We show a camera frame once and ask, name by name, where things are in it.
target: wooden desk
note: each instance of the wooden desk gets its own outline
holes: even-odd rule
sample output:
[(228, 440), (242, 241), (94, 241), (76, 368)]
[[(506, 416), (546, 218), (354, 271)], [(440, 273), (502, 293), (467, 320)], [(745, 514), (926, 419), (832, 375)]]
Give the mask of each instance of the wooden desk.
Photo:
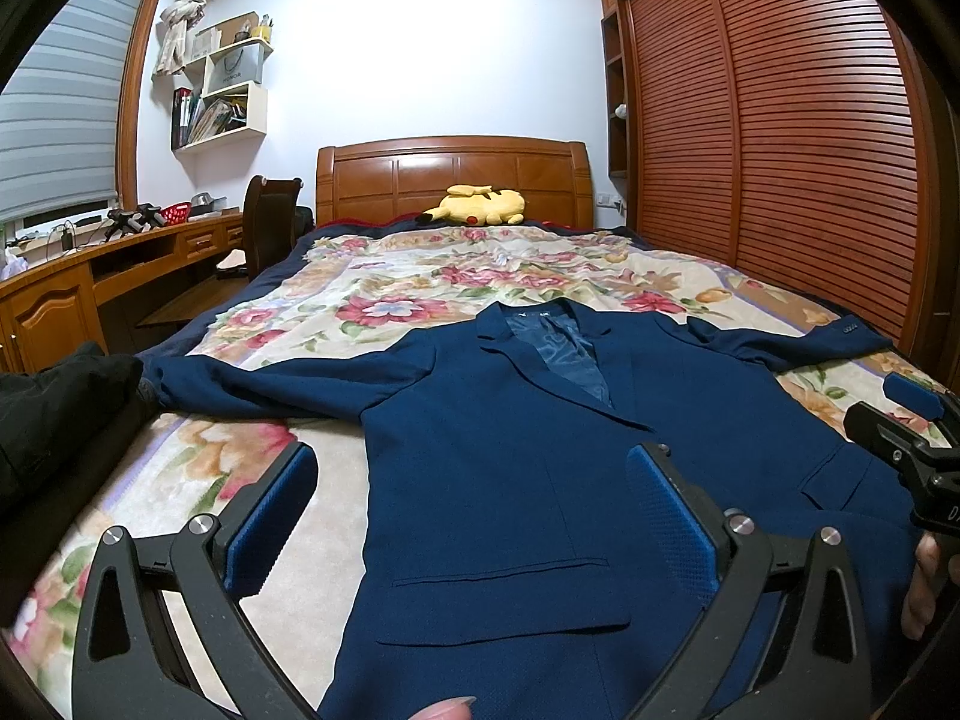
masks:
[(137, 323), (137, 327), (152, 327), (157, 324), (181, 325), (190, 322), (211, 308), (226, 303), (234, 295), (250, 285), (247, 276), (217, 278), (209, 276), (195, 284), (185, 293), (177, 295), (169, 303), (160, 306)]
[(107, 349), (99, 307), (243, 247), (243, 215), (188, 221), (66, 254), (0, 282), (0, 370), (34, 373), (84, 341)]

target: white shelf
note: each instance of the white shelf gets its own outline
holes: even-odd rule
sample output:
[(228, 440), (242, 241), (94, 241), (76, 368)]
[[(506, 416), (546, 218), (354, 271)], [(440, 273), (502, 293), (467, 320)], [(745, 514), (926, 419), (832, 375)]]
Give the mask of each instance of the white shelf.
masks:
[[(274, 52), (270, 43), (262, 37), (248, 38), (247, 40), (241, 40), (229, 46), (220, 47), (208, 55), (201, 56), (186, 65), (184, 69), (187, 71), (187, 74), (193, 74), (193, 76), (198, 76), (199, 74), (202, 78), (200, 88), (205, 90), (213, 76), (213, 68), (217, 60), (227, 53), (245, 46), (261, 46), (264, 59)], [(178, 148), (174, 153), (177, 155), (196, 154), (201, 151), (206, 151), (213, 146), (219, 146), (221, 143), (232, 143), (234, 141), (246, 140), (247, 138), (262, 138), (267, 134), (267, 90), (264, 89), (263, 86), (256, 83), (256, 81), (244, 81), (243, 83), (224, 86), (211, 92), (202, 91), (200, 98), (205, 103), (211, 103), (213, 98), (223, 97), (224, 95), (235, 95), (236, 97), (247, 98), (246, 125), (229, 130), (229, 132), (220, 132), (216, 135), (211, 135), (202, 141), (188, 143), (186, 146)]]
[(216, 94), (219, 95), (228, 90), (245, 92), (247, 95), (246, 127), (238, 127), (237, 129), (229, 130), (229, 132), (211, 135), (202, 141), (188, 143), (186, 146), (178, 148), (174, 153), (195, 154), (199, 151), (205, 151), (209, 146), (219, 145), (219, 143), (241, 141), (243, 138), (253, 138), (257, 135), (262, 136), (267, 134), (267, 90), (258, 83), (246, 81), (245, 83), (239, 83), (235, 86), (227, 86), (219, 90)]
[(212, 92), (205, 92), (200, 96), (204, 100), (208, 100), (209, 98), (218, 98), (220, 95), (248, 95), (250, 93), (251, 84), (258, 88), (262, 88), (256, 81), (243, 81), (242, 83), (236, 83), (232, 86), (224, 86), (223, 89), (214, 89)]
[(266, 61), (267, 57), (274, 52), (274, 47), (270, 45), (266, 40), (260, 37), (248, 38), (247, 40), (241, 40), (238, 43), (231, 43), (229, 46), (222, 46), (214, 52), (205, 53), (203, 56), (198, 56), (196, 59), (187, 62), (184, 65), (184, 71), (189, 76), (195, 74), (195, 76), (201, 76), (205, 71), (206, 60), (211, 62), (216, 62), (221, 56), (227, 52), (232, 52), (234, 49), (241, 49), (243, 46), (263, 46), (263, 59)]
[(263, 46), (263, 58), (266, 60), (274, 52), (274, 47), (271, 46), (263, 38), (247, 38), (247, 40), (241, 40), (238, 43), (231, 43), (229, 46), (222, 46), (214, 52), (210, 52), (206, 58), (211, 62), (216, 62), (221, 56), (225, 53), (232, 52), (234, 49), (241, 49), (243, 46), (256, 46), (257, 44)]
[(245, 141), (248, 138), (262, 138), (266, 134), (262, 129), (256, 129), (255, 127), (237, 127), (237, 129), (221, 132), (218, 135), (205, 138), (203, 141), (197, 141), (197, 143), (188, 143), (186, 146), (178, 148), (174, 153), (197, 154), (206, 151), (208, 148), (213, 148), (213, 146), (221, 146), (223, 143)]

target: human hand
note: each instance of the human hand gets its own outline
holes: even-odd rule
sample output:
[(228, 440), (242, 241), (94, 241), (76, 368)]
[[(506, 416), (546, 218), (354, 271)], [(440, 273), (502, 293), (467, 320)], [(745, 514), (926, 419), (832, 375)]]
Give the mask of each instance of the human hand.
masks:
[(470, 720), (470, 705), (474, 701), (473, 696), (447, 699), (421, 709), (410, 720)]
[[(917, 564), (913, 569), (910, 589), (904, 598), (901, 629), (907, 638), (919, 641), (923, 637), (926, 626), (933, 619), (933, 613), (937, 610), (937, 596), (943, 589), (944, 571), (941, 567), (941, 549), (937, 539), (933, 538), (933, 533), (923, 534), (914, 555), (917, 558)], [(960, 555), (954, 555), (949, 559), (946, 573), (954, 584), (960, 584)]]

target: stuffed toy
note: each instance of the stuffed toy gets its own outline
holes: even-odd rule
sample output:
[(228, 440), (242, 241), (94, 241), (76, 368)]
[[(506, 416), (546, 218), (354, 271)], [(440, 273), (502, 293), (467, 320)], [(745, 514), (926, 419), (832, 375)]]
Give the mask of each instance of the stuffed toy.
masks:
[(440, 206), (416, 217), (420, 224), (446, 218), (467, 224), (520, 224), (524, 200), (518, 191), (457, 184), (446, 190)]

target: wooden wardrobe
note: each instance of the wooden wardrobe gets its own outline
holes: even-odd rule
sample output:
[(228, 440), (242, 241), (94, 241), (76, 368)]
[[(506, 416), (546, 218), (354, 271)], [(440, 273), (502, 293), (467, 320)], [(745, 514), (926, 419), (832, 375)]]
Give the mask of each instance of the wooden wardrobe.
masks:
[(875, 0), (616, 0), (604, 25), (608, 60), (622, 55), (608, 90), (628, 107), (622, 136), (611, 118), (628, 223), (846, 306), (941, 367), (949, 110)]

